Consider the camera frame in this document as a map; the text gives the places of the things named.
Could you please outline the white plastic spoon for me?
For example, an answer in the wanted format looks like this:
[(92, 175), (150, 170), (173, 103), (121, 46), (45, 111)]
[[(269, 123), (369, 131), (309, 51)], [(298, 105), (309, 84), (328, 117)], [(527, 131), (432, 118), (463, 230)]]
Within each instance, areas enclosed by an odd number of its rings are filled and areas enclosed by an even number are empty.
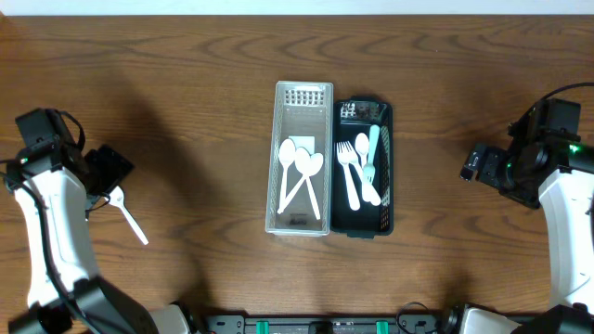
[(379, 136), (380, 136), (380, 127), (379, 125), (371, 125), (369, 127), (369, 135), (368, 135), (368, 155), (367, 155), (367, 161), (363, 167), (363, 175), (366, 178), (368, 183), (372, 183), (373, 179), (375, 177), (375, 166), (374, 166), (374, 160), (375, 160), (375, 153), (377, 150), (377, 145), (378, 145), (378, 141), (379, 141)]
[(368, 155), (368, 137), (364, 133), (359, 133), (355, 138), (355, 151), (359, 155), (360, 164), (363, 168)]
[(120, 186), (116, 186), (109, 193), (108, 204), (118, 208), (122, 212), (126, 222), (130, 225), (130, 227), (132, 228), (132, 230), (134, 231), (134, 233), (136, 234), (136, 236), (138, 237), (140, 242), (143, 245), (148, 245), (149, 240), (148, 240), (146, 234), (144, 233), (144, 231), (142, 230), (142, 228), (140, 227), (140, 225), (138, 224), (138, 222), (136, 221), (134, 216), (126, 208), (124, 200), (125, 200), (124, 191)]
[(284, 210), (289, 206), (289, 204), (291, 203), (291, 201), (293, 200), (293, 198), (295, 197), (295, 195), (297, 194), (297, 192), (299, 191), (299, 189), (301, 188), (303, 183), (305, 183), (305, 181), (302, 176), (301, 179), (297, 182), (297, 184), (290, 191), (290, 193), (287, 195), (284, 209), (282, 212), (284, 212)]
[(320, 211), (317, 203), (314, 187), (311, 182), (311, 177), (316, 175), (324, 162), (324, 157), (321, 153), (314, 153), (312, 155), (305, 148), (298, 148), (296, 150), (296, 168), (302, 174), (303, 179), (307, 185), (309, 199), (311, 201), (312, 209), (317, 220), (321, 219)]
[(284, 205), (287, 198), (288, 170), (290, 166), (294, 163), (295, 156), (296, 147), (294, 142), (290, 138), (285, 139), (279, 147), (278, 151), (278, 159), (283, 169), (279, 194), (278, 213), (282, 213), (284, 209)]

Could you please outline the white plastic fork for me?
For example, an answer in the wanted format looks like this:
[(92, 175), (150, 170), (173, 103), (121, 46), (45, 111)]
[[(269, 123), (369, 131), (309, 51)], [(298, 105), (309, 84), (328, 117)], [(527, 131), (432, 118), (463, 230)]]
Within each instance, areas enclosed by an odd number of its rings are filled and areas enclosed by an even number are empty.
[(350, 166), (354, 165), (356, 162), (356, 154), (352, 145), (348, 141), (337, 143), (337, 159), (343, 168), (349, 207), (352, 211), (358, 211), (360, 209), (360, 201), (356, 193), (355, 183), (350, 170)]
[(347, 160), (350, 164), (355, 167), (355, 170), (359, 176), (362, 187), (362, 199), (365, 202), (369, 202), (373, 206), (379, 206), (381, 204), (381, 198), (373, 185), (364, 176), (363, 168), (359, 163), (358, 156), (355, 152), (354, 147), (348, 141), (341, 142), (342, 150), (346, 152)]

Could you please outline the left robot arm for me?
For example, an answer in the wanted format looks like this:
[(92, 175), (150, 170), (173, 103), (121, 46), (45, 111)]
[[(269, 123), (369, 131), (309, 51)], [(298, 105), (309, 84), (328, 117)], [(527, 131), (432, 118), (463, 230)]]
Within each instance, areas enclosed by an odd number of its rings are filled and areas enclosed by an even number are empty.
[(32, 261), (29, 309), (8, 323), (11, 333), (65, 333), (74, 320), (94, 333), (156, 333), (139, 302), (98, 269), (88, 216), (134, 168), (103, 145), (84, 150), (57, 109), (34, 109), (15, 122), (25, 147), (6, 161), (2, 178), (25, 217)]

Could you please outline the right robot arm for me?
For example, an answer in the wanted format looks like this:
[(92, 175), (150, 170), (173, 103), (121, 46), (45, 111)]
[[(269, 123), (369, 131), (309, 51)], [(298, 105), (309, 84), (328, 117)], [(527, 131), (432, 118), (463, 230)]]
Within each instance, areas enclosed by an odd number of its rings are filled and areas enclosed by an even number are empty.
[(580, 106), (557, 98), (535, 103), (510, 125), (506, 149), (478, 144), (460, 176), (546, 218), (549, 310), (526, 322), (463, 306), (448, 327), (457, 333), (590, 333), (593, 330), (593, 149), (577, 133)]

